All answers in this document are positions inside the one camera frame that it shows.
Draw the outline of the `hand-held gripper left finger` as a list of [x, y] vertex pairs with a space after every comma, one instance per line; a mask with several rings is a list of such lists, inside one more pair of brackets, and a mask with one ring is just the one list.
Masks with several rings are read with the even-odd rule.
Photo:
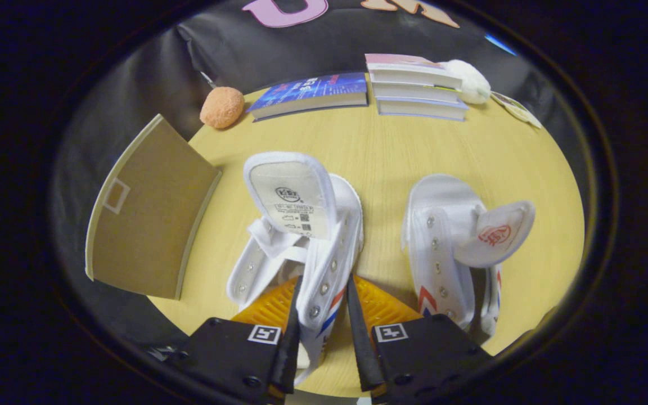
[[165, 360], [221, 403], [283, 403], [294, 392], [301, 278], [257, 298], [231, 319], [208, 318]]

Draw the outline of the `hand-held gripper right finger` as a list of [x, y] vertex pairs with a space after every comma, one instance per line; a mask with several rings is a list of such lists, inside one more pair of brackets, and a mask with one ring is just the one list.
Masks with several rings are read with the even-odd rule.
[[352, 275], [346, 287], [353, 348], [372, 403], [445, 403], [493, 360], [442, 314], [422, 316]]

